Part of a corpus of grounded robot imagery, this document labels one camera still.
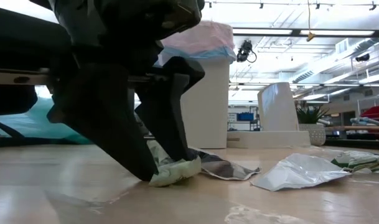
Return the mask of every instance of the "hanging cord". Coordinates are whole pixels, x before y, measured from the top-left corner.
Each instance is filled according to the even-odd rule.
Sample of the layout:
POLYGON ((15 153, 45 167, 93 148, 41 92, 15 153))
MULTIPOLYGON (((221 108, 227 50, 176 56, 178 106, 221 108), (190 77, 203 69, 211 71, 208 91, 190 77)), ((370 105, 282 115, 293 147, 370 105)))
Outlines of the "hanging cord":
POLYGON ((307 37, 307 42, 310 42, 314 37, 315 37, 315 34, 313 34, 311 32, 311 4, 309 3, 309 0, 307 0, 308 2, 308 37, 307 37))
POLYGON ((254 54, 254 56, 256 58, 254 59, 254 61, 249 61, 248 59, 247 59, 247 61, 250 62, 250 63, 255 63, 257 61, 257 54, 253 51, 253 49, 251 50, 251 52, 254 54))

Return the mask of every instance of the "white pedestal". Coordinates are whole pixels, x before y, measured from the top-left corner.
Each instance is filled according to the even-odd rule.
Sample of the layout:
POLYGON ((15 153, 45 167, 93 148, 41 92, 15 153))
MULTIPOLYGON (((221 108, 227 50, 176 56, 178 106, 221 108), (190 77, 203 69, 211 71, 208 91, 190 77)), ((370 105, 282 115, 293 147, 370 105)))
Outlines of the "white pedestal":
POLYGON ((266 86, 258 93, 263 131, 299 131, 296 107, 287 82, 266 86))
POLYGON ((228 60, 201 60, 205 77, 181 98, 188 145, 225 149, 228 119, 228 60))
POLYGON ((310 146, 307 131, 230 131, 227 147, 265 149, 310 146))

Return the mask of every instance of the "fluorescent light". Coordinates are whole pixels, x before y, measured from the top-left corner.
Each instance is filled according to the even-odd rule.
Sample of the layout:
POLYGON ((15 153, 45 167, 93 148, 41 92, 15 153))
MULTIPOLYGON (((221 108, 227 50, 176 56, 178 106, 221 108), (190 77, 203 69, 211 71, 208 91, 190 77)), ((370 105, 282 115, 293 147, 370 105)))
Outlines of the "fluorescent light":
MULTIPOLYGON (((318 35, 340 35, 340 36, 351 36, 351 35, 372 35, 375 31, 372 30, 311 30, 313 34, 318 35)), ((302 30, 300 34, 307 35, 309 30, 302 30)))
POLYGON ((320 84, 318 83, 307 83, 307 84, 303 84, 303 83, 292 83, 290 85, 294 85, 294 86, 320 86, 320 84))
POLYGON ((317 100, 311 100, 307 101, 307 103, 330 103, 329 101, 317 101, 317 100))
POLYGON ((375 82, 375 81, 379 81, 379 75, 373 75, 373 76, 370 76, 368 78, 364 78, 363 80, 360 80, 359 83, 360 84, 366 84, 366 83, 371 83, 371 82, 375 82))
POLYGON ((337 76, 337 77, 331 78, 330 80, 327 80, 327 81, 324 82, 324 83, 326 83, 326 84, 329 84, 329 83, 335 83, 335 82, 338 82, 338 81, 340 81, 340 80, 343 80, 344 78, 350 77, 351 75, 353 75, 353 74, 351 74, 351 73, 346 73, 346 74, 344 74, 344 75, 339 75, 339 76, 337 76))
POLYGON ((350 88, 334 91, 333 93, 330 93, 330 95, 338 95, 338 94, 343 93, 343 92, 345 92, 347 90, 350 90, 350 88))
POLYGON ((324 84, 324 86, 356 87, 359 86, 359 84, 324 84))
POLYGON ((291 32, 287 29, 233 29, 233 34, 288 35, 291 32))
POLYGON ((364 87, 379 87, 379 84, 365 84, 364 87))
POLYGON ((325 94, 315 94, 315 95, 309 95, 309 96, 305 96, 303 99, 301 100, 314 100, 314 99, 318 99, 318 98, 321 98, 321 97, 324 97, 325 94))

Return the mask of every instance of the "blue trash bag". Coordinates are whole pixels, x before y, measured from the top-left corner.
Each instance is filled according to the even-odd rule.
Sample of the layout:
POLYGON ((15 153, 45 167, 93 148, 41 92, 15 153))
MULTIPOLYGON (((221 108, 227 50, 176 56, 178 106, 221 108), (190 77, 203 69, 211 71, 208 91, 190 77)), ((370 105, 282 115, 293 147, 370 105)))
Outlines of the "blue trash bag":
MULTIPOLYGON (((54 105, 51 94, 45 86, 37 86, 35 90, 38 100, 28 112, 2 115, 0 122, 29 138, 65 139, 77 144, 91 144, 91 141, 68 126, 50 123, 47 119, 47 113, 54 105)), ((2 130, 0 130, 0 134, 7 136, 2 130)))

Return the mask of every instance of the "white plastic bag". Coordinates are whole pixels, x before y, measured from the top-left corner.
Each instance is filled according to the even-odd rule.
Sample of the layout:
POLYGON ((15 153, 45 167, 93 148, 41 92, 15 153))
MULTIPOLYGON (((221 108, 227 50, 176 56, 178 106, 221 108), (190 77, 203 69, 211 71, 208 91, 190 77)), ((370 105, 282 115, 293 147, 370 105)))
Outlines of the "white plastic bag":
POLYGON ((269 172, 251 184, 270 191, 300 189, 346 175, 351 173, 342 171, 340 167, 326 159, 295 153, 279 161, 269 172))

